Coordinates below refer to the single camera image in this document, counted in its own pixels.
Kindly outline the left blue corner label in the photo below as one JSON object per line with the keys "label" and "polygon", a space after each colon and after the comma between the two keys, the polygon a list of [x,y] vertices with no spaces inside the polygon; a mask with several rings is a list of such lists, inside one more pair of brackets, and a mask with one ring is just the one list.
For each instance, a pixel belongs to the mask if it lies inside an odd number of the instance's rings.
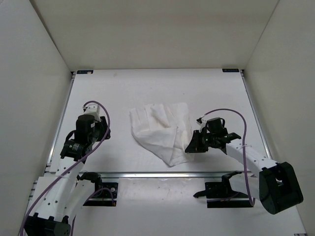
{"label": "left blue corner label", "polygon": [[93,70],[77,70],[76,74],[93,74]]}

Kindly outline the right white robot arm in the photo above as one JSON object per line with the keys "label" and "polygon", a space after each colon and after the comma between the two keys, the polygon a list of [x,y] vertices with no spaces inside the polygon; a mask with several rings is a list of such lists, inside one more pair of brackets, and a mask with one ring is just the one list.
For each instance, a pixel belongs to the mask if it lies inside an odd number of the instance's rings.
{"label": "right white robot arm", "polygon": [[195,198],[220,193],[227,200],[237,193],[243,193],[259,200],[270,214],[277,214],[303,202],[294,168],[288,162],[269,159],[245,144],[241,136],[227,131],[222,118],[199,118],[197,123],[200,129],[194,130],[186,153],[205,153],[210,148],[216,148],[243,164],[252,175],[245,171],[232,171],[223,175],[215,187],[195,193]]}

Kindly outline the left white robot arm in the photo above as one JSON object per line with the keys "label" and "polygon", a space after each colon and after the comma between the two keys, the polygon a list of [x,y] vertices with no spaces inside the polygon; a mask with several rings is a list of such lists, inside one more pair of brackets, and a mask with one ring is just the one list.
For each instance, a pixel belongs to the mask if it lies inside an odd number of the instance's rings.
{"label": "left white robot arm", "polygon": [[21,236],[70,236],[80,207],[103,191],[101,176],[79,174],[94,151],[110,138],[110,117],[98,112],[80,115],[65,138],[54,180],[34,200],[26,213]]}

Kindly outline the blue corner label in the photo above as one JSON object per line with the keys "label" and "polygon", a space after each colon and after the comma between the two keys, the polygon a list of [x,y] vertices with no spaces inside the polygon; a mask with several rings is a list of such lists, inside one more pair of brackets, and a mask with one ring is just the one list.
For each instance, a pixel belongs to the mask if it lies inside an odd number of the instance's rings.
{"label": "blue corner label", "polygon": [[93,70],[77,70],[76,74],[93,74]]}
{"label": "blue corner label", "polygon": [[239,69],[234,68],[223,68],[222,71],[223,73],[239,73]]}

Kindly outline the white pleated skirt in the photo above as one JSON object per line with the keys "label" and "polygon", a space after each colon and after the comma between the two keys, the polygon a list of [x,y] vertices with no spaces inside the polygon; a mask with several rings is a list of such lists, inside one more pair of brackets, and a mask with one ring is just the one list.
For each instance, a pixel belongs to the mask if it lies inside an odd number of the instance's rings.
{"label": "white pleated skirt", "polygon": [[134,139],[167,166],[194,160],[194,154],[185,152],[192,139],[186,103],[149,104],[131,109],[129,115]]}

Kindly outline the aluminium front rail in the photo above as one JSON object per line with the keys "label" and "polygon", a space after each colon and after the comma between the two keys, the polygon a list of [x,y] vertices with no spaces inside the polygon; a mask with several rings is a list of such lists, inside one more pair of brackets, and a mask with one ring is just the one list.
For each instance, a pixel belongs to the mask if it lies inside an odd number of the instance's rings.
{"label": "aluminium front rail", "polygon": [[103,178],[213,178],[227,172],[100,172]]}

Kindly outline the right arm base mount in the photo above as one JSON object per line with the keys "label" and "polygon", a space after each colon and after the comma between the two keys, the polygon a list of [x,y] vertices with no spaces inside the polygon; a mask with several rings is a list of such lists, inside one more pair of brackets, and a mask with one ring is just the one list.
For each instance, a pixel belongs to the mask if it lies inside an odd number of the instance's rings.
{"label": "right arm base mount", "polygon": [[248,195],[232,190],[230,179],[240,177],[242,172],[233,171],[221,177],[221,182],[206,182],[205,189],[196,192],[193,197],[206,197],[207,208],[250,208]]}

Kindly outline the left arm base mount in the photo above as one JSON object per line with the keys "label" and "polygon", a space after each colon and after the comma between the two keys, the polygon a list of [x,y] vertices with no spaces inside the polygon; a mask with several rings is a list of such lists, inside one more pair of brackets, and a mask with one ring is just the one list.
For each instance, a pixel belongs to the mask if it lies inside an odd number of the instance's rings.
{"label": "left arm base mount", "polygon": [[88,180],[94,184],[95,192],[89,197],[83,206],[87,207],[115,207],[117,205],[117,182],[103,182],[101,174],[84,172],[77,176],[77,180]]}

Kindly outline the right blue corner label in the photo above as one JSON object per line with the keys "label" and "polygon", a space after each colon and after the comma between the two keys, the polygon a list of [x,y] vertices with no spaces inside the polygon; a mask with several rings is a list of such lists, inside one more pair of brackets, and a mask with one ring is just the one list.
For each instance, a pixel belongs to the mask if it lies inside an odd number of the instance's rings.
{"label": "right blue corner label", "polygon": [[239,69],[234,68],[223,68],[222,71],[223,73],[239,73]]}

